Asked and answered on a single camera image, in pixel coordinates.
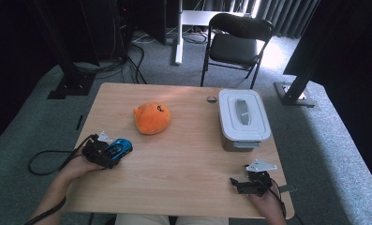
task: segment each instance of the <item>person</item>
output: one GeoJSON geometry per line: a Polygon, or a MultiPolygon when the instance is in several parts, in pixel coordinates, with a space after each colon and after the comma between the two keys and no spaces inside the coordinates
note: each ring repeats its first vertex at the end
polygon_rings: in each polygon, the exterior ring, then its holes
{"type": "MultiPolygon", "coordinates": [[[[86,173],[103,169],[101,166],[89,162],[84,155],[82,149],[79,149],[74,157],[51,181],[48,189],[34,213],[30,217],[30,221],[39,215],[51,210],[66,197],[69,186],[73,181],[86,173]]],[[[273,191],[277,191],[274,186],[271,187],[273,191]]],[[[270,225],[284,225],[285,219],[282,215],[282,210],[277,198],[273,193],[267,191],[261,197],[257,195],[247,195],[247,198],[252,201],[262,216],[264,216],[270,225]]],[[[51,215],[42,218],[36,223],[38,225],[54,225],[60,224],[61,209],[58,209],[51,215]]],[[[155,215],[130,215],[118,214],[115,221],[116,225],[169,225],[169,218],[167,216],[155,215]]],[[[228,225],[229,219],[227,217],[179,217],[176,225],[228,225]]]]}

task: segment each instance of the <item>gray carpet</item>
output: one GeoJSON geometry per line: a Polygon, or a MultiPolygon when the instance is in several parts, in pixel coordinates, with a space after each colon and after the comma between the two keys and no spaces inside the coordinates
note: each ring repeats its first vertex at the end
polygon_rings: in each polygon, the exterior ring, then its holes
{"type": "MultiPolygon", "coordinates": [[[[201,37],[189,37],[201,40],[201,37]]],[[[199,86],[203,44],[185,42],[183,64],[174,62],[176,41],[168,45],[142,39],[145,52],[143,78],[150,84],[199,86]]],[[[275,82],[292,82],[282,75],[298,40],[273,37],[264,55],[255,84],[263,99],[275,143],[291,193],[294,208],[304,224],[372,224],[372,176],[358,153],[322,86],[310,83],[307,91],[316,107],[284,106],[275,82]]],[[[131,47],[130,58],[138,64],[141,51],[131,47]]],[[[92,68],[86,64],[81,67],[92,68]]],[[[121,70],[99,73],[89,96],[47,100],[60,82],[60,67],[54,67],[38,83],[16,118],[0,138],[0,224],[22,224],[31,215],[53,175],[35,176],[27,171],[28,160],[42,150],[71,150],[102,83],[134,83],[135,69],[127,62],[121,70]]],[[[210,67],[205,86],[248,88],[244,73],[210,67]]],[[[50,155],[35,165],[48,170],[66,156],[50,155]]],[[[104,224],[113,215],[96,214],[93,224],[104,224]]],[[[65,213],[62,224],[88,224],[90,214],[65,213]]],[[[262,219],[231,218],[231,225],[266,224],[262,219]]],[[[288,224],[301,224],[295,217],[288,224]]]]}

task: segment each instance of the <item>stuffed toy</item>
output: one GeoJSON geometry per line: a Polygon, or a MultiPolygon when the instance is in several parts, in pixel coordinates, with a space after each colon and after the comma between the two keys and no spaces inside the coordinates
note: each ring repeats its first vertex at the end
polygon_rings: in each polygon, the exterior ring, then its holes
{"type": "Polygon", "coordinates": [[[157,134],[171,121],[171,112],[161,102],[147,102],[133,110],[136,126],[142,134],[157,134]]]}

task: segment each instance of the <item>stand base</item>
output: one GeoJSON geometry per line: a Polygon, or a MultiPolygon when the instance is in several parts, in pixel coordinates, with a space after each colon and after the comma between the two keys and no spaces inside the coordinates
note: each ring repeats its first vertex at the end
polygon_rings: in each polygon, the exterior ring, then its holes
{"type": "Polygon", "coordinates": [[[296,100],[286,98],[285,95],[288,92],[291,82],[275,82],[275,89],[281,98],[282,104],[284,105],[296,105],[296,106],[306,106],[308,108],[313,108],[315,103],[311,100],[307,90],[305,90],[296,100]]]}
{"type": "Polygon", "coordinates": [[[66,86],[66,76],[63,76],[55,91],[51,91],[48,99],[65,99],[66,96],[87,96],[93,85],[96,74],[79,72],[83,79],[81,79],[78,86],[66,86]]]}

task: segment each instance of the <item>plastic container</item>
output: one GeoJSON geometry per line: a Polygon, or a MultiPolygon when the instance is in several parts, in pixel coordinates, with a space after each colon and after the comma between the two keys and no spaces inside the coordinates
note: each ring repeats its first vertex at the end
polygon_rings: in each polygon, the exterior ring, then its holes
{"type": "Polygon", "coordinates": [[[251,151],[271,136],[259,94],[223,89],[218,94],[221,143],[227,151],[251,151]]]}

